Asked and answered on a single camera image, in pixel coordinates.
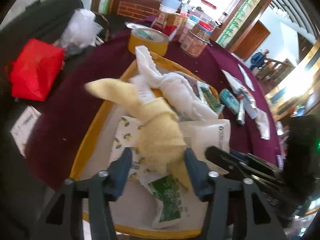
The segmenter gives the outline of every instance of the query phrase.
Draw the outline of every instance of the small packet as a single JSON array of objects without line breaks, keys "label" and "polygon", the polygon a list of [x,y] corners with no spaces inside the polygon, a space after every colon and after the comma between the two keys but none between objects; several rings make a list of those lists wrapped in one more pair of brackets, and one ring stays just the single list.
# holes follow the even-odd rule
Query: small packet
[{"label": "small packet", "polygon": [[224,108],[224,105],[220,104],[215,98],[208,84],[200,81],[198,81],[197,84],[200,100],[209,106],[219,116]]},{"label": "small packet", "polygon": [[138,119],[130,116],[122,116],[115,133],[115,140],[113,141],[109,164],[122,155],[124,148],[130,147],[132,149],[132,163],[128,172],[128,178],[137,179],[140,164],[143,163],[144,158],[139,154],[135,146],[135,142],[139,137],[141,123]]},{"label": "small packet", "polygon": [[219,97],[222,103],[224,103],[233,114],[239,113],[240,103],[228,89],[223,89],[220,92]]},{"label": "small packet", "polygon": [[174,176],[149,172],[147,176],[139,176],[139,180],[156,197],[157,215],[152,222],[153,228],[173,226],[187,217],[183,188]]}]

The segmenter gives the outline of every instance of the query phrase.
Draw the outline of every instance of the ceiling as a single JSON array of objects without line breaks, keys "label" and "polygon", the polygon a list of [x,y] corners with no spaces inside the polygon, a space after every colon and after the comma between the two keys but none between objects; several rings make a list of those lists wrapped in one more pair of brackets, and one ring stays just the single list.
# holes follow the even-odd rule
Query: ceiling
[{"label": "ceiling", "polygon": [[300,28],[317,37],[320,32],[311,21],[307,11],[299,0],[272,0],[269,5],[272,9],[277,8],[285,11],[288,18]]}]

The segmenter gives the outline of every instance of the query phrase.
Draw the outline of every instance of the clear plastic bag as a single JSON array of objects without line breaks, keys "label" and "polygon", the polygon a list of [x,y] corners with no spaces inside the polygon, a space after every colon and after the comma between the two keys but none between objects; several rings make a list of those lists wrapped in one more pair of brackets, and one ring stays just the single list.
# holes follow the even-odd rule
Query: clear plastic bag
[{"label": "clear plastic bag", "polygon": [[92,11],[75,10],[58,42],[58,46],[66,51],[66,56],[79,54],[84,48],[95,46],[95,37],[103,29],[94,21],[95,17]]}]

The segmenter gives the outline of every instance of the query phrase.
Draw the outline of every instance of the yellow tape roll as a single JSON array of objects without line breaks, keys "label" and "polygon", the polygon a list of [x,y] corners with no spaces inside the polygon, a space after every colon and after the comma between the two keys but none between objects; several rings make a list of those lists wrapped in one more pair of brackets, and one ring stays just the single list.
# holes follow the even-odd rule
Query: yellow tape roll
[{"label": "yellow tape roll", "polygon": [[141,28],[131,31],[128,50],[135,54],[135,47],[144,45],[149,51],[152,51],[159,56],[164,56],[167,52],[168,44],[169,40],[167,35],[154,29]]}]

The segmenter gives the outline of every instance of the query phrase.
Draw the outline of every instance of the white packet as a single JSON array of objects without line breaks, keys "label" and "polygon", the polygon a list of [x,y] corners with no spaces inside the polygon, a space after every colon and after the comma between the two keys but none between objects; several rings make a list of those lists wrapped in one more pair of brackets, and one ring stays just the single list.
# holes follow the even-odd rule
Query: white packet
[{"label": "white packet", "polygon": [[259,129],[261,138],[264,140],[270,140],[270,124],[267,113],[259,108],[257,108],[256,110],[258,116],[256,117],[255,121]]},{"label": "white packet", "polygon": [[174,176],[148,172],[145,176],[139,175],[139,180],[156,197],[157,215],[152,222],[153,228],[176,225],[188,216],[184,189]]},{"label": "white packet", "polygon": [[253,84],[252,84],[252,81],[251,79],[249,78],[248,74],[245,72],[245,70],[243,69],[243,67],[238,64],[238,67],[243,75],[243,78],[244,78],[244,81],[245,81],[245,84],[252,90],[252,91],[255,91],[254,90],[254,87],[253,87]]},{"label": "white packet", "polygon": [[207,121],[180,122],[179,127],[183,133],[187,147],[191,147],[198,160],[205,162],[211,171],[220,174],[228,172],[205,158],[205,151],[214,145],[225,152],[230,151],[230,121],[216,119]]}]

